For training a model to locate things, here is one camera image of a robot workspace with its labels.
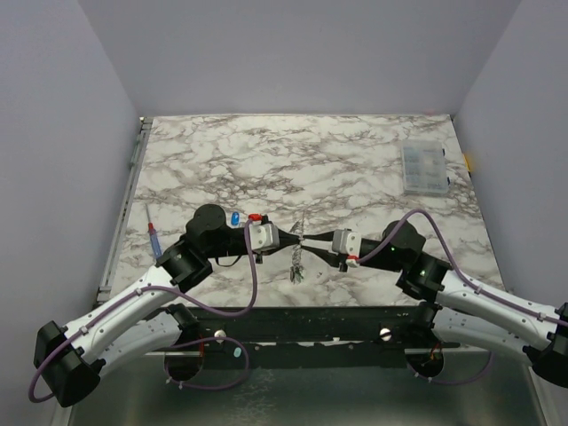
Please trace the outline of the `blue key tag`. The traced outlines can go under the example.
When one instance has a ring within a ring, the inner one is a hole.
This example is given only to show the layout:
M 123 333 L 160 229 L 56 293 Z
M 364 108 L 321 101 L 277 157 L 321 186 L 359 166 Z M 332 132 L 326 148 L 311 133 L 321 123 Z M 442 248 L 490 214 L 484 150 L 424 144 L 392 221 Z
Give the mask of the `blue key tag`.
M 232 226 L 238 226 L 240 223 L 240 219 L 241 219 L 241 215 L 238 211 L 234 211 L 231 215 L 231 225 Z

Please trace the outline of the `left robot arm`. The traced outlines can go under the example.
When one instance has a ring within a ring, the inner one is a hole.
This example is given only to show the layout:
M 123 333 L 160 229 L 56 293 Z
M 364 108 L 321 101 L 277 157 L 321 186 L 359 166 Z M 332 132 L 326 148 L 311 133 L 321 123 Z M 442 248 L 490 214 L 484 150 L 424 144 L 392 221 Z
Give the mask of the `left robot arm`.
M 214 259 L 269 255 L 299 241 L 265 215 L 253 214 L 244 225 L 231 227 L 220 206 L 199 207 L 185 233 L 141 278 L 81 318 L 64 326 L 50 321 L 39 329 L 31 383 L 43 380 L 61 406 L 72 406 L 132 359 L 171 345 L 190 348 L 196 337 L 192 316 L 180 307 L 164 311 L 163 305 L 209 277 Z

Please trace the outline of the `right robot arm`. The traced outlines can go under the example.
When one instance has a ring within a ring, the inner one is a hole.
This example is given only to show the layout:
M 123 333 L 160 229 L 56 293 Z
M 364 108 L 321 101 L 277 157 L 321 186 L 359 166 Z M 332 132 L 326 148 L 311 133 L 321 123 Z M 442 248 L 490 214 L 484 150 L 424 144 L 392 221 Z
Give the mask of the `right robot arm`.
M 528 365 L 540 378 L 567 385 L 567 306 L 538 304 L 486 285 L 462 272 L 452 257 L 424 252 L 425 238 L 407 221 L 394 221 L 378 241 L 349 229 L 309 234 L 330 243 L 311 252 L 343 272 L 364 266 L 399 272 L 404 294 L 423 302 L 427 315 L 407 326 L 409 340 L 427 347 L 437 339 L 498 352 Z

